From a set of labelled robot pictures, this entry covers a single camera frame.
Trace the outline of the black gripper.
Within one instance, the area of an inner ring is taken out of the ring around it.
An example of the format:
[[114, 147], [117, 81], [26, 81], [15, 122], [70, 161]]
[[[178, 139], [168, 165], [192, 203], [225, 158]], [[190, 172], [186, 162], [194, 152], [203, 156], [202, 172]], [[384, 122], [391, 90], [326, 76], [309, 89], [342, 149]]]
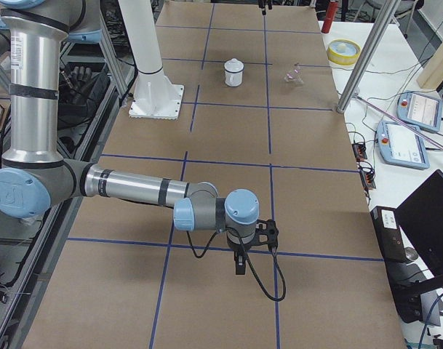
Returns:
[[234, 252], [234, 262], [235, 262], [235, 274], [244, 275], [245, 274], [245, 251], [241, 244], [237, 244], [228, 240], [229, 248]]

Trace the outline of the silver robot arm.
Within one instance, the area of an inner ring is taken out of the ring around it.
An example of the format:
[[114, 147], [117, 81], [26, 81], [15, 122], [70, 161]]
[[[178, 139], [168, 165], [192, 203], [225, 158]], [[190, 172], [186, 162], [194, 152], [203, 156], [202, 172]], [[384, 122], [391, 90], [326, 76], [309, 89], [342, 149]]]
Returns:
[[208, 182], [189, 183], [103, 169], [57, 151], [60, 47], [71, 34], [100, 29], [98, 1], [3, 1], [11, 35], [11, 145], [2, 156], [0, 210], [35, 217], [73, 197], [102, 196], [172, 209], [178, 230], [227, 235], [236, 273], [251, 267], [259, 203], [249, 190], [225, 198]]

